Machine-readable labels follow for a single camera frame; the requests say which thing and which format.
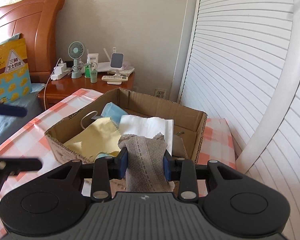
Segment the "grey sachet pouch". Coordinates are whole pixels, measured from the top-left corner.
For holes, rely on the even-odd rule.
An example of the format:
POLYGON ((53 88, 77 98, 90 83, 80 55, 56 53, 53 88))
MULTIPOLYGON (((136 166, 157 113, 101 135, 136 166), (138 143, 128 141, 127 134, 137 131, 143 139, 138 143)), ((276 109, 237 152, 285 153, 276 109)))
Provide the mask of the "grey sachet pouch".
POLYGON ((164 154, 167 143, 164 135, 153 138, 124 134, 118 142, 128 151, 126 190, 129 192, 172 192, 174 183, 164 175, 164 154))

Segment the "yellow lens cloth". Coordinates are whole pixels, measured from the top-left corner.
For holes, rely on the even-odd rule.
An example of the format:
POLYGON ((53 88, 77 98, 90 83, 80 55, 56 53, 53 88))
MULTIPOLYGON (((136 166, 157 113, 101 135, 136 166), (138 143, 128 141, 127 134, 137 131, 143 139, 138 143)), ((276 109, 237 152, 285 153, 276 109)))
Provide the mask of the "yellow lens cloth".
POLYGON ((121 133, 110 118, 99 118, 81 133, 64 143, 64 146, 94 161, 99 154, 116 157, 121 133))

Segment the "white cloth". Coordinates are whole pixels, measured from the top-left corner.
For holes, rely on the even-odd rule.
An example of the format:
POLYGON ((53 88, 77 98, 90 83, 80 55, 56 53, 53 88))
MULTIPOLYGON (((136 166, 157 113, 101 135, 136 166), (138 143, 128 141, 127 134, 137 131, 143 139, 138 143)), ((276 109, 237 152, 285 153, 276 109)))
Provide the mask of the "white cloth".
POLYGON ((119 124, 122 135, 134 134, 153 138, 159 133, 164 136, 169 154, 172 154, 174 120, 159 117, 143 118, 136 115, 123 115, 119 124))

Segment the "yellow snack bag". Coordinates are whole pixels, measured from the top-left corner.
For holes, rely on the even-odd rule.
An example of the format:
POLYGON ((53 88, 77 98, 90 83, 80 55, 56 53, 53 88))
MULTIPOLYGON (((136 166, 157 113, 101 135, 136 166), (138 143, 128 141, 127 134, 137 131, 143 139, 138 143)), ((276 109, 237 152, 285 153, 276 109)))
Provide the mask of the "yellow snack bag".
POLYGON ((0 101, 13 102, 31 91, 26 42, 18 33, 0 43, 0 101))

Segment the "pink checkered tablecloth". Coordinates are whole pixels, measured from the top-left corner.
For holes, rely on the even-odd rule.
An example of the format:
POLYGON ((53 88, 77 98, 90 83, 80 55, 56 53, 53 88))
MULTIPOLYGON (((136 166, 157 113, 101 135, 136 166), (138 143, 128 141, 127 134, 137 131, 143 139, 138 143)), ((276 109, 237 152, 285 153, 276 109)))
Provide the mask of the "pink checkered tablecloth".
POLYGON ((88 113, 101 113, 109 102, 131 115, 172 120, 174 134, 183 140, 187 157, 195 163, 218 160, 235 168, 234 145, 225 119, 209 119, 201 111, 126 89, 117 88, 104 94, 79 89, 29 121, 0 145, 0 157, 32 157, 43 163, 38 172, 21 172, 8 178, 0 194, 4 196, 72 159, 81 159, 84 163, 94 161, 94 155, 85 157, 64 143, 82 132, 88 113))

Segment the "brown cardboard box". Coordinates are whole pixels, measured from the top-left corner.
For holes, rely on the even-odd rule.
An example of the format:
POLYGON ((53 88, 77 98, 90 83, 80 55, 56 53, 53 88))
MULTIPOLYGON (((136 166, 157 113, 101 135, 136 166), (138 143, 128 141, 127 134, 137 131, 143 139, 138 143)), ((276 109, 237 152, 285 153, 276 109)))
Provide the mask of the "brown cardboard box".
POLYGON ((117 153, 119 139, 132 134, 163 135, 170 155, 177 156, 180 132, 187 158, 198 161, 207 114, 175 102, 116 88, 68 114, 45 132, 55 159, 79 159, 88 164, 101 153, 117 153))

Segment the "blue face mask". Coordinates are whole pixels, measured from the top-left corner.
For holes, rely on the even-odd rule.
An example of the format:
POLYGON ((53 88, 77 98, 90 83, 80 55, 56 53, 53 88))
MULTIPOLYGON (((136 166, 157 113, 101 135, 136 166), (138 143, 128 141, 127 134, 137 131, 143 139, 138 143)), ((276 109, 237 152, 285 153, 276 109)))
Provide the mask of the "blue face mask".
POLYGON ((128 113, 113 102, 109 102, 104 106, 101 114, 98 114, 97 111, 91 111, 85 115, 80 121, 80 126, 82 129, 86 129, 97 119, 110 118, 111 121, 118 127, 123 115, 128 115, 128 113))

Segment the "wooden nightstand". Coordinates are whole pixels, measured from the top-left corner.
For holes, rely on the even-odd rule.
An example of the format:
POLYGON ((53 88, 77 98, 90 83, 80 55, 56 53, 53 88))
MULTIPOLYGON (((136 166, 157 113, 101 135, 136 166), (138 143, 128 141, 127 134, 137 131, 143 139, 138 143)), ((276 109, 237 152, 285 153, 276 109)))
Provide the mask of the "wooden nightstand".
POLYGON ((133 89, 135 73, 130 74, 128 81, 121 85, 109 85, 102 81, 102 77, 107 73, 98 73, 97 83, 91 83, 89 78, 84 76, 78 79, 72 79, 70 75, 63 77, 60 80, 50 81, 46 90, 42 90, 38 94, 38 99, 42 107, 46 105, 46 109, 54 106, 66 97, 70 96, 81 88, 92 89, 101 93, 106 93, 115 88, 133 89))

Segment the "white power strip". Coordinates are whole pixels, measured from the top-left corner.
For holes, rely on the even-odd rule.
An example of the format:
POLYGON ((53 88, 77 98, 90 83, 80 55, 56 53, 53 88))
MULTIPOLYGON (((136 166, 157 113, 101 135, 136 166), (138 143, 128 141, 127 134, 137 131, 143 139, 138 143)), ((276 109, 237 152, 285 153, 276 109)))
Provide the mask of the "white power strip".
POLYGON ((70 73, 70 68, 66 66, 66 63, 62 60, 62 58, 59 58, 57 64, 55 65, 51 73, 50 79, 52 81, 60 80, 69 73, 70 73))

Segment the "white remote control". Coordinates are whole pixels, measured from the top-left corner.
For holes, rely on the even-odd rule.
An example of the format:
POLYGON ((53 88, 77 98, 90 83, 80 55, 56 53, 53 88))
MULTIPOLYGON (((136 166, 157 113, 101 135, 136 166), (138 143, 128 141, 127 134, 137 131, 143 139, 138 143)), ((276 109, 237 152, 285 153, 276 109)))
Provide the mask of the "white remote control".
POLYGON ((121 85, 123 82, 128 81, 128 77, 122 75, 105 75, 102 76, 102 81, 106 82, 108 85, 121 85))

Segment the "wooden bed headboard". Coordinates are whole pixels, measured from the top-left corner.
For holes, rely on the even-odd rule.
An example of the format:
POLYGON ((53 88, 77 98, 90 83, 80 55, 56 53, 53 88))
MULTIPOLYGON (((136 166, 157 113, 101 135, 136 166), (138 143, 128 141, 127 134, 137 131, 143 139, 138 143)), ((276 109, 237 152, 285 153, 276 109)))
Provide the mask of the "wooden bed headboard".
POLYGON ((56 62, 56 19, 65 0, 21 0, 0 7, 0 40, 25 39, 32 83, 45 83, 56 62))

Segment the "green mini desk fan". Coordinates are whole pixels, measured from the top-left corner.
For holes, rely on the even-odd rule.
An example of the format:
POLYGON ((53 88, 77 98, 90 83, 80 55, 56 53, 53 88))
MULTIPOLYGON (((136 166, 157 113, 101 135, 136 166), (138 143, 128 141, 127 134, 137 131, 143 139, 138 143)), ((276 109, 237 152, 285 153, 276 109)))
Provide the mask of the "green mini desk fan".
POLYGON ((73 60, 71 78, 78 79, 82 76, 82 68, 84 63, 81 61, 81 59, 85 54, 85 45, 79 41, 72 42, 69 45, 68 54, 73 60))

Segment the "green sanitizer bottle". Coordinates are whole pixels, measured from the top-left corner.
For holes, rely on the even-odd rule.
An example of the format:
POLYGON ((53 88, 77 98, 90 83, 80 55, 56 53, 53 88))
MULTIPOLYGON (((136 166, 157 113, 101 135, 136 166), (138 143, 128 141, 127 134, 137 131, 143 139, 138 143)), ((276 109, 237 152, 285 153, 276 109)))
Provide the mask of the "green sanitizer bottle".
POLYGON ((85 78, 90 78, 90 64, 86 63, 84 65, 84 76, 85 78))

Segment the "white wifi router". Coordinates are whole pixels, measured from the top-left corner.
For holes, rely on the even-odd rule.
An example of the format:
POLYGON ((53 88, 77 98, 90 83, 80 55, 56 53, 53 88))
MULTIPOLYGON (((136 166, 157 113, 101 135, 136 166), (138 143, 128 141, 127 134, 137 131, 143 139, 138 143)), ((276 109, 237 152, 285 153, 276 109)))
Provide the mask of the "white wifi router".
POLYGON ((110 55, 107 52, 106 48, 104 48, 103 51, 104 51, 105 55, 107 56, 108 61, 107 62, 99 62, 97 64, 98 72, 108 72, 108 71, 112 70, 112 68, 110 66, 110 61, 111 61, 110 55))

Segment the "phone stand with mirror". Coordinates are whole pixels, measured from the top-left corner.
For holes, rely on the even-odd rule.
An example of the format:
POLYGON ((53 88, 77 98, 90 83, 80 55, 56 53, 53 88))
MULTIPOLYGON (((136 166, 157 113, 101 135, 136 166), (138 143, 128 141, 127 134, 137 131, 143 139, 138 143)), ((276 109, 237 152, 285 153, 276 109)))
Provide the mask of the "phone stand with mirror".
POLYGON ((122 70, 124 60, 124 54, 118 53, 116 51, 116 47, 113 47, 113 51, 110 58, 110 67, 111 70, 115 71, 115 75, 120 75, 120 71, 122 70))

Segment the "white louvered closet door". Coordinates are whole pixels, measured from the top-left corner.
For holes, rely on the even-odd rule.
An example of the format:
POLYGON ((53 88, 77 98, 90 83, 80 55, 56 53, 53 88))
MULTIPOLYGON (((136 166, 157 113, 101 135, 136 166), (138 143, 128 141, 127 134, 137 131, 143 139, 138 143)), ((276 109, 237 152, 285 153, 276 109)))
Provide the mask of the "white louvered closet door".
POLYGON ((178 101, 227 121, 238 170, 288 199, 300 239, 300 0, 197 0, 178 101))

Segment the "wall power socket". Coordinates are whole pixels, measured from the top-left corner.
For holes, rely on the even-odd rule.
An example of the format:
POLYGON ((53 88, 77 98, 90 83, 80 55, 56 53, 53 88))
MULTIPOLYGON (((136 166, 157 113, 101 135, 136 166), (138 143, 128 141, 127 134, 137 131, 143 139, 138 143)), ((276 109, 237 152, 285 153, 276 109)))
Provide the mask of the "wall power socket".
POLYGON ((167 90, 156 88, 154 96, 161 99, 166 99, 167 90))

